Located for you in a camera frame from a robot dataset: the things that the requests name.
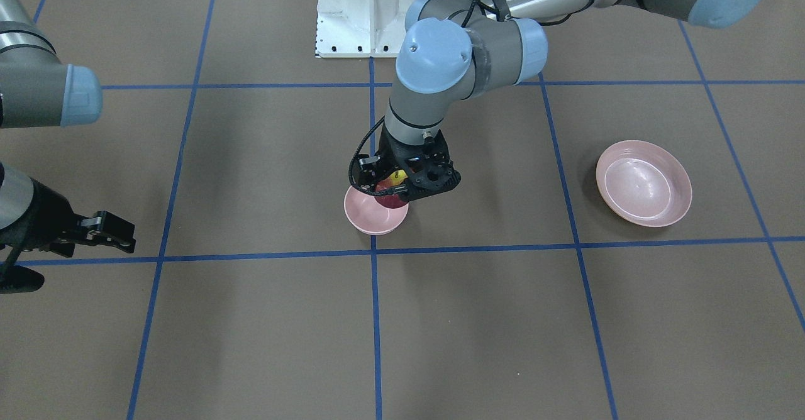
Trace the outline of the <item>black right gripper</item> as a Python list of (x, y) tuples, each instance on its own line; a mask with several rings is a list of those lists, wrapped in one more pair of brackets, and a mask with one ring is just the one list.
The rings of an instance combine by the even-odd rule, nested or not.
[[(66, 197), (33, 180), (33, 196), (28, 208), (1, 231), (1, 243), (24, 251), (43, 249), (70, 258), (75, 243), (89, 247), (117, 248), (123, 253), (135, 251), (135, 225), (109, 211), (93, 216), (76, 214)], [(74, 237), (74, 243), (61, 243)]]

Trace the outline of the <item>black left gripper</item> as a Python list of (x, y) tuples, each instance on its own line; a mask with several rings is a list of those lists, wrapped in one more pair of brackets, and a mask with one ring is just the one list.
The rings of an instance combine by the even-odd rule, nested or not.
[(383, 158), (386, 157), (398, 170), (405, 170), (409, 175), (451, 172), (451, 157), (442, 131), (426, 138), (423, 145), (408, 145), (391, 136), (389, 130), (382, 130), (379, 153), (380, 156), (356, 156), (356, 188), (363, 193), (376, 192), (380, 176), (384, 174)]

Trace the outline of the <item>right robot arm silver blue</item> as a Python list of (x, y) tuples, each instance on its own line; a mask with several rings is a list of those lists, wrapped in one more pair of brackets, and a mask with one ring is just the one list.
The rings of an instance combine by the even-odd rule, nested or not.
[[(67, 127), (96, 122), (103, 92), (88, 67), (64, 64), (19, 0), (1, 0), (2, 129)], [(2, 244), (71, 257), (76, 245), (133, 253), (132, 223), (107, 211), (76, 214), (48, 186), (2, 165)]]

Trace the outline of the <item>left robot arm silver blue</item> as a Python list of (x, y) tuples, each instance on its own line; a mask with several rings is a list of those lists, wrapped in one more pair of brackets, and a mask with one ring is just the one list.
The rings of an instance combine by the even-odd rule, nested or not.
[(415, 0), (374, 155), (356, 151), (351, 187), (404, 201), (460, 183), (440, 130), (448, 109), (535, 78), (547, 62), (545, 28), (591, 8), (627, 5), (706, 28), (741, 21), (761, 0)]

